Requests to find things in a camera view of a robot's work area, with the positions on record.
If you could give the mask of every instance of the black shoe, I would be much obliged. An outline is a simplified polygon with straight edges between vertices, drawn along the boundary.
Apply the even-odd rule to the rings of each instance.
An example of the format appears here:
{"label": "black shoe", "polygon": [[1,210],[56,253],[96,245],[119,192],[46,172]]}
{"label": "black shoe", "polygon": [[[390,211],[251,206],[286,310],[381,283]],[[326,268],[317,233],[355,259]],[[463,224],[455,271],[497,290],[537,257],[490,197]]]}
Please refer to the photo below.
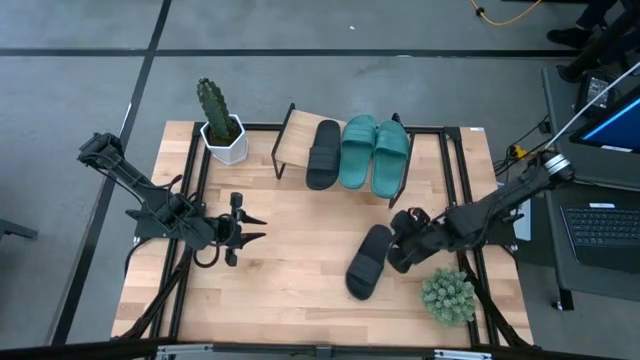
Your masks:
{"label": "black shoe", "polygon": [[567,45],[574,49],[582,49],[587,45],[590,37],[591,31],[578,28],[551,30],[547,33],[547,39],[552,43]]}

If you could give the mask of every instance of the blue screen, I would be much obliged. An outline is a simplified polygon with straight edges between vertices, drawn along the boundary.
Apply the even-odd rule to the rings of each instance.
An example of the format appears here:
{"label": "blue screen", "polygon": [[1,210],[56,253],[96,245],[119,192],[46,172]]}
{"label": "blue screen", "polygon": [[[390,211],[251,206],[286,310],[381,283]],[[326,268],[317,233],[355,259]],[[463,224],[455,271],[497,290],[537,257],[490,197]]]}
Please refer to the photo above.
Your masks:
{"label": "blue screen", "polygon": [[640,99],[611,115],[582,140],[631,150],[640,150]]}

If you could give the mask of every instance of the succulent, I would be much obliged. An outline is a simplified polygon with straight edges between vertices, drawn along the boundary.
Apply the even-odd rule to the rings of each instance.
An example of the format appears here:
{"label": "succulent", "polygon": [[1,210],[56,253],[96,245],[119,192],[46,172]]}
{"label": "succulent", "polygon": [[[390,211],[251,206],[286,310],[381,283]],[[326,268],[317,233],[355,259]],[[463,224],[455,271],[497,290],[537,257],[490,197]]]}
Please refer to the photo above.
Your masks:
{"label": "succulent", "polygon": [[240,133],[238,124],[229,117],[229,110],[222,91],[216,84],[201,78],[197,87],[198,100],[209,122],[209,143],[214,146],[229,146]]}
{"label": "succulent", "polygon": [[465,279],[464,272],[438,268],[424,281],[422,301],[439,322],[456,326],[473,320],[473,285]]}

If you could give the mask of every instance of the black slide sandal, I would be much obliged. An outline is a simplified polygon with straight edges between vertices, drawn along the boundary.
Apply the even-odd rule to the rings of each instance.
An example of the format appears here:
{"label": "black slide sandal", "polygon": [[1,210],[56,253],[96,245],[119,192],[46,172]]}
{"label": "black slide sandal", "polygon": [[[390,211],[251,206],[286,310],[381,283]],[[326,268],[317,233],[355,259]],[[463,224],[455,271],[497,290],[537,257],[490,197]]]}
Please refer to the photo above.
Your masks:
{"label": "black slide sandal", "polygon": [[313,146],[309,149],[307,187],[324,190],[338,179],[340,169],[340,125],[333,120],[318,124]]}
{"label": "black slide sandal", "polygon": [[382,274],[391,240],[391,230],[386,226],[374,225],[369,229],[349,265],[345,279],[347,289],[357,299],[367,300],[373,294]]}

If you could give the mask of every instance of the wooden table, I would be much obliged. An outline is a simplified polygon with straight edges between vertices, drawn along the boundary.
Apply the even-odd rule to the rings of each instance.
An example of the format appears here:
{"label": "wooden table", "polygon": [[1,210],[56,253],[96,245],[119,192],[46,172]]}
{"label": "wooden table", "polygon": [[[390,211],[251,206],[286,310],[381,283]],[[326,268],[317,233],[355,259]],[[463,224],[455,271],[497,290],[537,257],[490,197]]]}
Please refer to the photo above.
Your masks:
{"label": "wooden table", "polygon": [[[188,121],[167,123],[154,183],[167,183],[182,173],[193,127]],[[396,212],[408,207],[420,206],[435,216],[447,206],[437,136],[416,135],[406,189],[394,208],[388,209],[388,200],[377,198],[367,185],[348,191],[336,183],[325,191],[311,191],[305,185],[305,170],[294,166],[288,166],[277,180],[270,157],[277,135],[277,131],[248,131],[249,156],[238,165],[211,159],[204,193],[207,215],[228,212],[230,193],[239,191],[247,213],[268,222],[246,226],[245,231],[264,231],[267,236],[238,251],[235,268],[223,261],[210,269],[191,266],[179,340],[468,347],[466,326],[440,325],[420,300],[422,281],[437,267],[457,268],[455,254],[441,251],[404,275],[386,264],[373,296],[366,301],[353,298],[344,284],[346,269],[372,225],[388,225]],[[482,129],[461,128],[461,135],[477,200],[496,188],[491,156]],[[451,163],[457,169],[453,144],[449,145]],[[200,168],[203,151],[200,141],[194,169]],[[462,199],[458,172],[453,173],[457,198]],[[191,191],[196,181],[191,181]],[[126,331],[155,296],[167,243],[166,239],[150,241],[133,255],[113,335]],[[213,249],[208,248],[201,260],[212,256]],[[484,256],[494,302],[520,336],[532,342],[513,260],[495,246],[486,246]],[[161,335],[168,333],[172,302],[169,299],[165,308]],[[487,343],[479,303],[478,308],[481,340]]]}

